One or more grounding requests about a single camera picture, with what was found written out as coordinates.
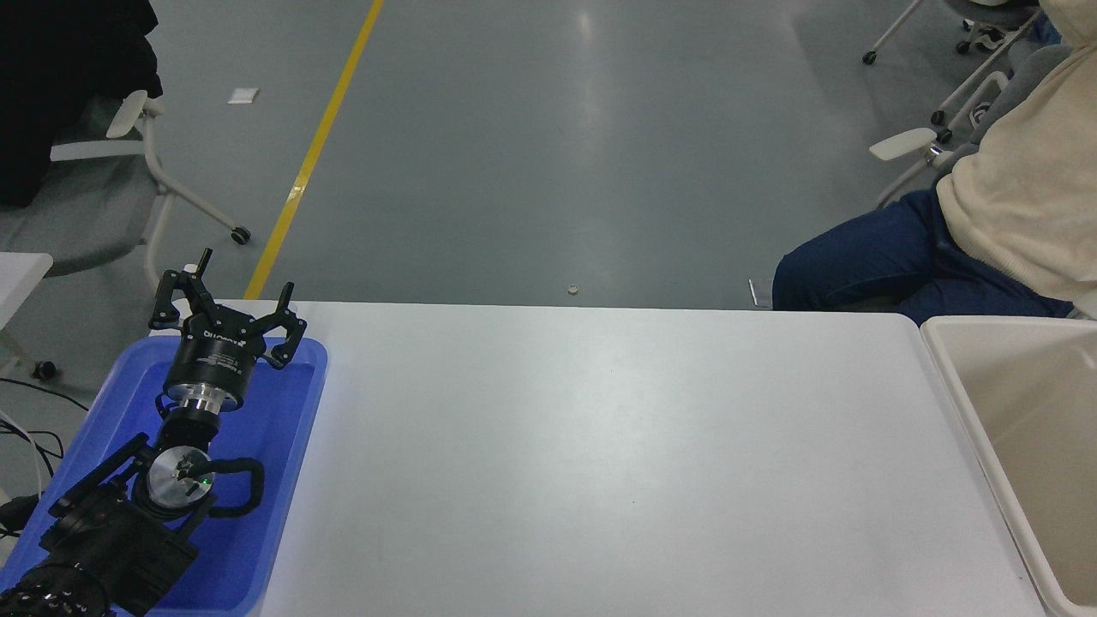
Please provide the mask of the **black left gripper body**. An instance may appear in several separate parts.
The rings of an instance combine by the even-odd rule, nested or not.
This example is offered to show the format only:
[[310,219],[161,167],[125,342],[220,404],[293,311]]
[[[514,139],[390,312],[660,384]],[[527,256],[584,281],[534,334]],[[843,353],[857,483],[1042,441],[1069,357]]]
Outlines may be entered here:
[[242,404],[259,356],[258,336],[246,337],[238,327],[216,330],[207,317],[189,317],[162,390],[182,401],[186,393],[206,386]]

